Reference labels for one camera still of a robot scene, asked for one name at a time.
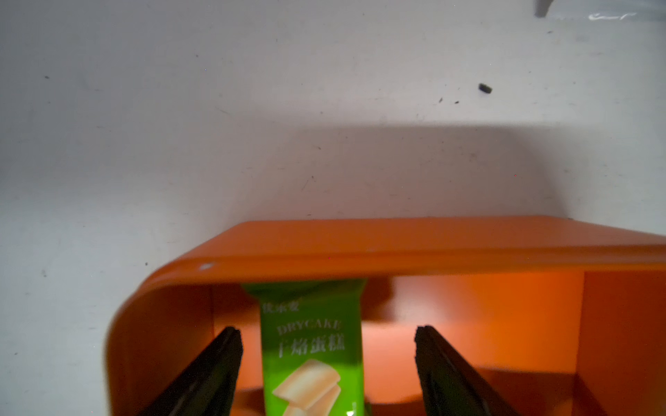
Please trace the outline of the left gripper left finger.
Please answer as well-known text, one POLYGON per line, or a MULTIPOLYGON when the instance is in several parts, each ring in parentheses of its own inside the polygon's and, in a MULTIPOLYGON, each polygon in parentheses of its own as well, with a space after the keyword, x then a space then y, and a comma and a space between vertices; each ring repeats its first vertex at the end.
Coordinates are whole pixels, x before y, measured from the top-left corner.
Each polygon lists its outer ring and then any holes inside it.
POLYGON ((243 355, 241 332, 224 328, 141 415, 229 415, 243 355))

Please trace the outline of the orange storage box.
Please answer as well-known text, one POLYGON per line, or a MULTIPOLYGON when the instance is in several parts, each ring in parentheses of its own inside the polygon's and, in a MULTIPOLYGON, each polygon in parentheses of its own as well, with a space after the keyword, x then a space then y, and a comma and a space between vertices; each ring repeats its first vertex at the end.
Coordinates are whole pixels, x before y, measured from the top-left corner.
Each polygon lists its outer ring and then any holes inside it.
POLYGON ((252 281, 360 277, 365 393, 421 415, 434 327, 523 415, 665 412, 665 239, 553 217, 247 222, 156 270, 107 340, 110 410, 135 415, 223 328, 244 355, 232 411, 264 411, 252 281))

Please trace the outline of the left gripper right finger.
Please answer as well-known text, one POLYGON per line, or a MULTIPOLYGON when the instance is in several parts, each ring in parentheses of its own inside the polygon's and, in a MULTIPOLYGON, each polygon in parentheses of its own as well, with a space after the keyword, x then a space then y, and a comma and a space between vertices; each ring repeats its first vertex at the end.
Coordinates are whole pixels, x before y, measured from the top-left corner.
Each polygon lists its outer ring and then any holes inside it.
POLYGON ((518 414, 434 327, 418 327, 415 343, 426 414, 518 414))

